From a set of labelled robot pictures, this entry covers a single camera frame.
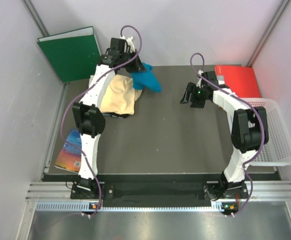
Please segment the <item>green binder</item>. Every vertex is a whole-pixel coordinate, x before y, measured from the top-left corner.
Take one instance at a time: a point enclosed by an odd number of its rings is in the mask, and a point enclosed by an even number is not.
[[[94,75],[100,50],[92,26],[38,38],[39,47],[61,82]]]

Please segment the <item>red binder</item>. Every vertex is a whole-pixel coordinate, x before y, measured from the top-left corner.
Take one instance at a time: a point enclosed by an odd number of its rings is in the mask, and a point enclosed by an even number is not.
[[[217,76],[224,77],[224,83],[240,98],[261,98],[255,71],[252,67],[216,65]]]

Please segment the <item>blue glove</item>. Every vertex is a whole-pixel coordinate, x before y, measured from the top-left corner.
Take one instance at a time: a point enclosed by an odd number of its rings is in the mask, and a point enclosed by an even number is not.
[[[155,75],[151,72],[152,66],[144,62],[142,64],[146,69],[145,72],[131,73],[133,79],[133,88],[136,90],[142,90],[144,89],[144,87],[148,87],[154,92],[161,92],[161,85]]]

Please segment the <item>white plastic basket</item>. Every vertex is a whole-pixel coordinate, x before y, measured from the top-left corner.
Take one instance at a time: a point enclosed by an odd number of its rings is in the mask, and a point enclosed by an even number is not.
[[[254,107],[266,109],[269,141],[263,147],[261,154],[250,163],[252,166],[281,167],[291,165],[291,138],[282,117],[279,105],[272,99],[243,98]],[[232,118],[228,115],[230,131],[232,130]]]

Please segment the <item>book cover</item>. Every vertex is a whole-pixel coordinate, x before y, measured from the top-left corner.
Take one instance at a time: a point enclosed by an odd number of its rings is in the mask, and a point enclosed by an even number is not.
[[[89,79],[95,74],[100,51],[93,27],[38,38],[37,44],[61,82]]]
[[[72,129],[66,140],[81,149],[82,143],[78,129]],[[78,173],[81,166],[81,152],[74,146],[65,142],[54,166],[59,169]]]

